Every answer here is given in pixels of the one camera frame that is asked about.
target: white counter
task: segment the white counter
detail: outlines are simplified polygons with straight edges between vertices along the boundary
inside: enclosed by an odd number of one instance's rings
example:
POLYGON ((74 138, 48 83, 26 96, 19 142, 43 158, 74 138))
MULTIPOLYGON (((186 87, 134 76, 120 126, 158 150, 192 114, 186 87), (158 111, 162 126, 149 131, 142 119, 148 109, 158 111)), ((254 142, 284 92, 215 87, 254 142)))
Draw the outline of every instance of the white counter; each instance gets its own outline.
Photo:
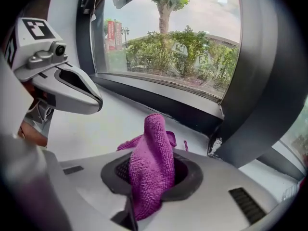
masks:
MULTIPOLYGON (((48 135, 48 150, 59 161, 115 152, 118 145, 143 133, 145 117, 154 110, 99 87, 103 108, 92 115, 54 111, 48 135)), ((206 155, 208 137, 166 117, 166 130, 174 132, 178 149, 206 155)), ((296 180, 254 160, 240 170, 281 201, 283 192, 296 180)))

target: vent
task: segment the vent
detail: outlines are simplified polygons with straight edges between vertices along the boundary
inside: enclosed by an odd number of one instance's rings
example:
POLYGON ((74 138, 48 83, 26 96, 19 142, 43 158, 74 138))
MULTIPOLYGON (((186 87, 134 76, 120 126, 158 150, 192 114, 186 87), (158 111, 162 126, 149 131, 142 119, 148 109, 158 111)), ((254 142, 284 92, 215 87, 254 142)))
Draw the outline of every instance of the vent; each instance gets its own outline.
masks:
POLYGON ((129 182, 129 173, 128 173, 128 168, 129 168, 129 159, 126 159, 123 163, 119 164, 115 168, 115 174, 119 176, 122 180, 126 181, 128 184, 129 182))
POLYGON ((249 223, 252 225, 265 217, 266 213, 254 201, 254 199, 244 190, 244 188, 236 188, 229 191, 241 211, 244 213, 249 223))
POLYGON ((69 168, 65 168, 63 169, 63 172, 65 175, 70 175, 70 174, 74 174, 78 171, 83 170, 84 168, 82 166, 74 166, 74 167, 69 167, 69 168))

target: sign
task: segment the sign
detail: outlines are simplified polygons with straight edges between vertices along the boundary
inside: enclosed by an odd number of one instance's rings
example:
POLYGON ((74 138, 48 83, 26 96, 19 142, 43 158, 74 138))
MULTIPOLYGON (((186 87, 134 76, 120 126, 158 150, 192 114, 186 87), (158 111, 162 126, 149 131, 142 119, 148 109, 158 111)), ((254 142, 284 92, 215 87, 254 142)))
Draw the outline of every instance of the sign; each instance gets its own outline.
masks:
POLYGON ((122 34, 121 34, 121 28, 122 28, 122 23, 120 22, 115 22, 115 46, 117 50, 122 49, 122 34))
POLYGON ((115 22, 114 21, 108 21, 107 24, 107 40, 106 44, 107 47, 106 49, 108 51, 114 51, 116 48, 116 43, 115 43, 115 22))
POLYGON ((181 54, 181 55, 188 56, 187 48, 183 44, 175 42, 173 47, 172 47, 172 50, 181 54))
POLYGON ((42 20, 22 19, 27 30, 35 40, 56 38, 42 20))
POLYGON ((196 57, 196 61, 194 62, 194 67, 199 68, 200 66, 206 64, 206 55, 200 55, 196 57))

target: window sill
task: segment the window sill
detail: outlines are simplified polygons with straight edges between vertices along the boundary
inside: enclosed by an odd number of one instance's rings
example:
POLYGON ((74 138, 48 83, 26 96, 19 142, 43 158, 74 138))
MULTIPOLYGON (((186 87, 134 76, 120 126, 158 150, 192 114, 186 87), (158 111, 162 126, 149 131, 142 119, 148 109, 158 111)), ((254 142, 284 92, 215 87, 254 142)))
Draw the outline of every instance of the window sill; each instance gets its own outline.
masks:
POLYGON ((207 98, 207 99, 214 101, 216 103, 220 103, 220 101, 221 101, 220 97, 215 96, 214 94, 211 94, 212 92, 215 92, 214 88, 211 88, 211 90, 204 91, 204 90, 200 89, 199 87, 191 87, 191 86, 187 86, 185 84, 177 83, 177 81, 179 81, 179 80, 174 79, 172 77, 158 76, 158 75, 154 75, 154 74, 139 73, 139 72, 108 72, 108 73, 102 73, 102 74, 142 79, 142 80, 145 80, 145 81, 150 81, 150 82, 162 84, 164 86, 174 87, 176 89, 188 91, 188 92, 191 92, 192 94, 199 95, 203 98, 207 98))
POLYGON ((168 114, 207 136, 223 120, 218 103, 200 95, 152 81, 111 74, 93 74, 92 80, 113 92, 168 114))
POLYGON ((118 83, 122 83, 128 86, 133 86, 139 89, 143 89, 155 94, 174 99, 178 102, 192 106, 201 111, 207 112, 217 118, 223 119, 223 113, 220 105, 208 98, 202 97, 198 94, 188 92, 186 90, 178 89, 170 85, 164 85, 153 81, 141 79, 139 77, 116 75, 116 74, 94 74, 91 78, 106 79, 118 83))

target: lamp post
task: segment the lamp post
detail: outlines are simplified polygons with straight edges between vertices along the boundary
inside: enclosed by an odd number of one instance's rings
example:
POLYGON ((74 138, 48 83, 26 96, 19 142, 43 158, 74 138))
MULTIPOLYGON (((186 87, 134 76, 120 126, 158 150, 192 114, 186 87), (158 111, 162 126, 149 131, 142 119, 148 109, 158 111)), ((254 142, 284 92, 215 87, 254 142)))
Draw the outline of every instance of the lamp post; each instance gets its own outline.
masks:
POLYGON ((128 35, 129 34, 129 29, 127 27, 121 27, 121 34, 123 35, 124 34, 124 37, 125 37, 125 48, 127 48, 127 41, 126 41, 126 34, 128 35))

